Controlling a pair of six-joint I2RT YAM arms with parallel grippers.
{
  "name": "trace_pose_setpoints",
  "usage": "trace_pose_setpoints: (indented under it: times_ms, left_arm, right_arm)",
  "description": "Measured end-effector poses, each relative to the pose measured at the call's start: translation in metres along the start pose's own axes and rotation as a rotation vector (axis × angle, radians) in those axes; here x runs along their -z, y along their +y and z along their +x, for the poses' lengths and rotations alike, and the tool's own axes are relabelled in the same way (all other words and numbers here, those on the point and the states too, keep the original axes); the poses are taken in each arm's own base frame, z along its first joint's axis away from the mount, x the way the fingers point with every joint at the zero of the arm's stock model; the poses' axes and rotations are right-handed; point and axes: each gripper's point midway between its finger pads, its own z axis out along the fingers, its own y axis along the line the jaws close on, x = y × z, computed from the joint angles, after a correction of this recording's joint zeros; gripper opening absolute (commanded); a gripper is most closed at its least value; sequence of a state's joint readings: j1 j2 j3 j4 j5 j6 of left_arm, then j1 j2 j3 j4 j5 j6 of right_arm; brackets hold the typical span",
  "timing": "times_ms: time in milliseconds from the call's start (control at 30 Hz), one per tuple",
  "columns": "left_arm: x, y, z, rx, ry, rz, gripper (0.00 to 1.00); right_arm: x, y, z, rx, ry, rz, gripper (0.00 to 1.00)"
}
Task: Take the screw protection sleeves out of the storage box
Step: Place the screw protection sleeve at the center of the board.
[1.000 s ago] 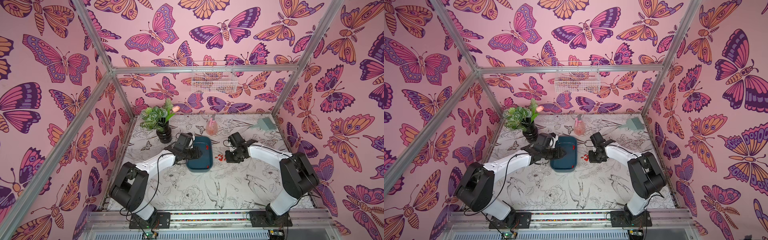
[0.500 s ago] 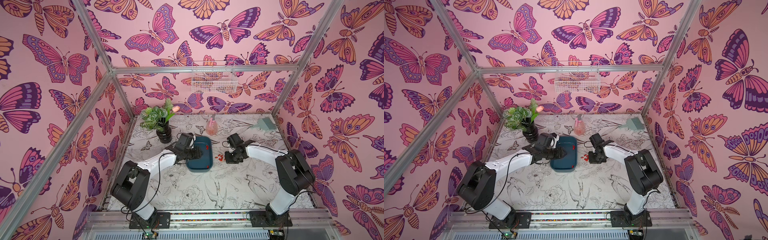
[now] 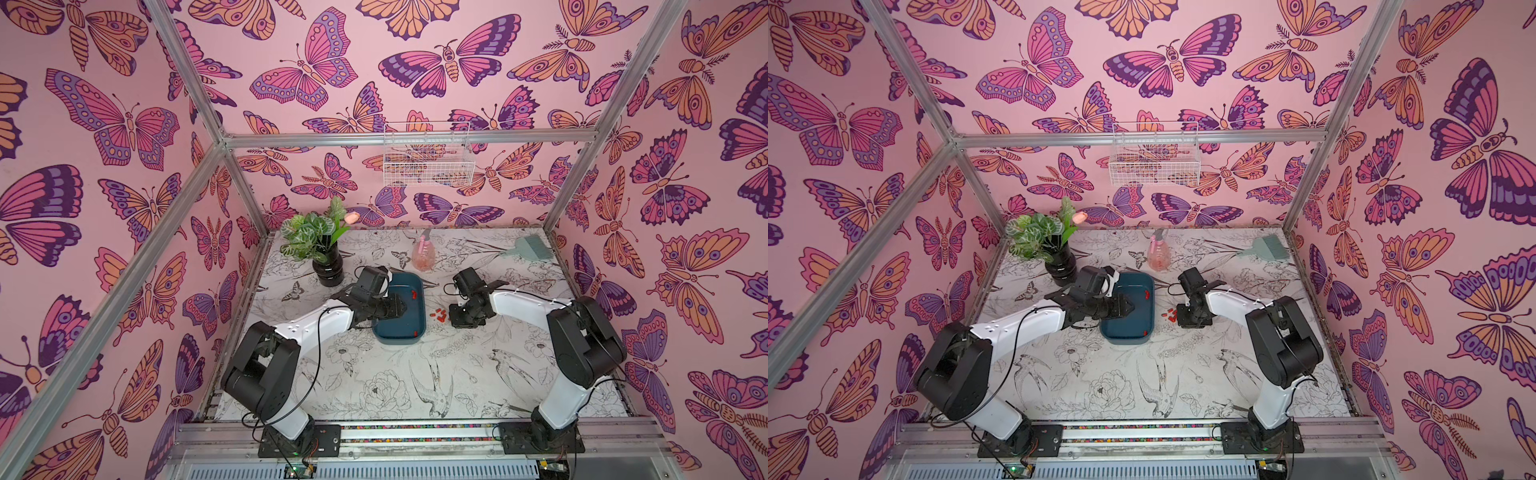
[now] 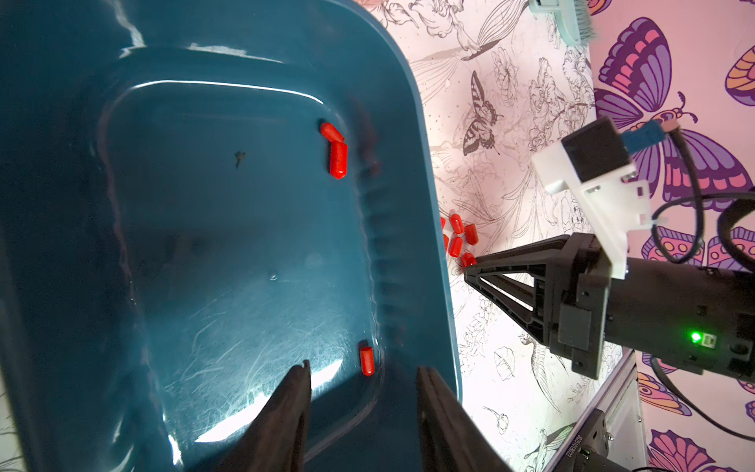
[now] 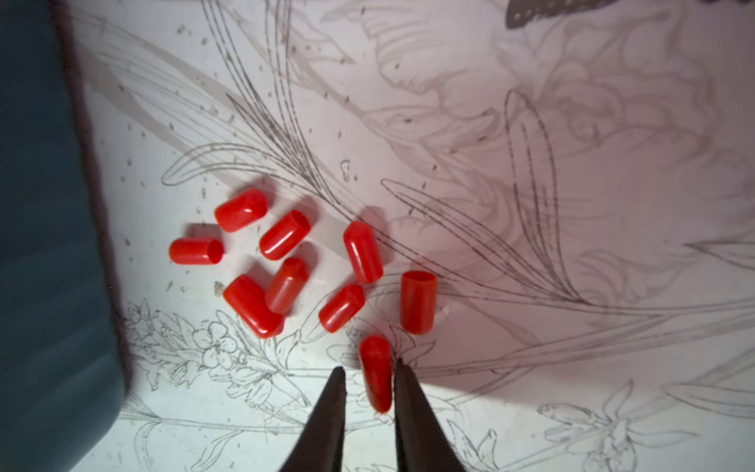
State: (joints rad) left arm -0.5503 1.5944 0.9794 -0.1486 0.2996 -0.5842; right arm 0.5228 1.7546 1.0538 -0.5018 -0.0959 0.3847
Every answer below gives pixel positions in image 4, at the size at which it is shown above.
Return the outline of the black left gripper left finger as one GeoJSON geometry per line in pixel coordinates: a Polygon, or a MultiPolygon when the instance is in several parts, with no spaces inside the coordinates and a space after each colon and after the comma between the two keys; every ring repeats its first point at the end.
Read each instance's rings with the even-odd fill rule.
{"type": "Polygon", "coordinates": [[[311,417],[311,367],[293,366],[217,471],[302,471],[311,417]]]}

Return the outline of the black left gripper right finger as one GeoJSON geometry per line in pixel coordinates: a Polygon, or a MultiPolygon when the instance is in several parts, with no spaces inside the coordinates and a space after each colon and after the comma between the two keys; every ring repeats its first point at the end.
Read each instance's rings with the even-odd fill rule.
{"type": "Polygon", "coordinates": [[[508,471],[434,368],[417,371],[418,426],[425,471],[508,471]]]}

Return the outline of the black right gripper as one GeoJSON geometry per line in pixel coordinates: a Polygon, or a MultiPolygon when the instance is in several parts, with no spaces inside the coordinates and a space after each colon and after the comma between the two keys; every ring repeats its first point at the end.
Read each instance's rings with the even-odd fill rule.
{"type": "Polygon", "coordinates": [[[588,377],[597,375],[599,352],[611,342],[678,369],[754,379],[751,273],[631,258],[627,275],[616,279],[597,238],[575,233],[477,257],[463,274],[588,377]],[[535,287],[508,273],[532,275],[535,287]]]}

